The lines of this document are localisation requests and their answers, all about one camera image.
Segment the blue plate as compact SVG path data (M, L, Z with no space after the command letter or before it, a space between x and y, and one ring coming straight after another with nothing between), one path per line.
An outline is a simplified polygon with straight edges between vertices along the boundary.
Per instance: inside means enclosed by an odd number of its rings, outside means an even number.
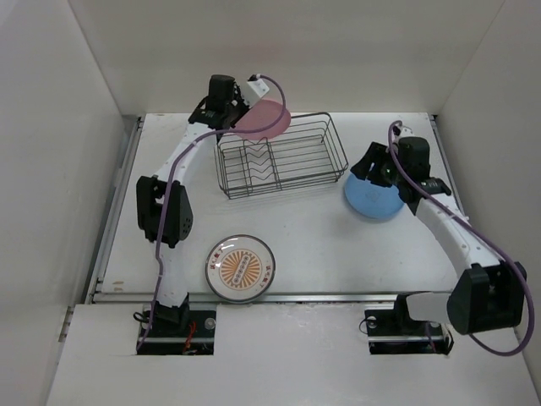
M353 210L374 220L391 219L404 207L397 187L381 187L353 174L346 180L344 194Z

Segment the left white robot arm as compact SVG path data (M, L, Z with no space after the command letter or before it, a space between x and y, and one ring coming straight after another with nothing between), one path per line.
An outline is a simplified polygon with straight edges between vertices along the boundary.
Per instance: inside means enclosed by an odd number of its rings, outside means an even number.
M173 336L184 333L189 325L188 291L181 272L173 273L172 297L161 291L167 284L169 271L162 254L184 241L194 222L187 183L193 175L199 156L213 147L225 134L234 131L243 118L268 93L268 85L254 75L244 82L225 74L210 77L207 95L189 115L177 147L161 167L136 182L137 224L145 239L154 245L157 262L156 287L150 309L140 322L150 330L160 324Z

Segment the grey wire dish rack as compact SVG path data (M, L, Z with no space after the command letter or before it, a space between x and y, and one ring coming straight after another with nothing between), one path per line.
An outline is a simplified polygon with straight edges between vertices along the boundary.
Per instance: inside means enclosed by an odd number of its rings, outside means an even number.
M292 117L285 133L269 140L227 135L215 147L220 190L231 200L336 183L348 160L327 112Z

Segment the white plate orange sunburst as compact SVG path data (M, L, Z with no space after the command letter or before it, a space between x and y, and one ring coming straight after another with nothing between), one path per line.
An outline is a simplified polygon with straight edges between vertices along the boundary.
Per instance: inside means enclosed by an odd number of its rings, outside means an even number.
M217 243L205 262L205 279L211 291L233 304L247 304L262 296L276 275L276 259L261 239L247 234Z

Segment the pink plate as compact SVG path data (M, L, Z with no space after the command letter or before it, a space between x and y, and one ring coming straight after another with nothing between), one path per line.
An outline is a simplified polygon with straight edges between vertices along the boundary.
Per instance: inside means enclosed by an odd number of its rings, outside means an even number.
M260 129L278 119L282 112L282 104L278 101L263 99L251 108L236 124L235 135L246 140L273 139L283 134L292 121L291 113L286 109L281 119L270 129L257 133L241 134L239 130Z

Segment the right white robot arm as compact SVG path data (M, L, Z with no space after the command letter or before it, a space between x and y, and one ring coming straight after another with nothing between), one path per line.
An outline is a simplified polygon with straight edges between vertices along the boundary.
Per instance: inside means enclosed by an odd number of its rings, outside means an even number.
M428 141L415 136L401 137L391 147L373 142L351 168L358 179L397 187L400 199L433 234L458 277L450 294L400 295L391 312L393 326L409 333L429 321L450 324L468 335L519 325L525 270L473 233L451 189L431 177L429 153Z

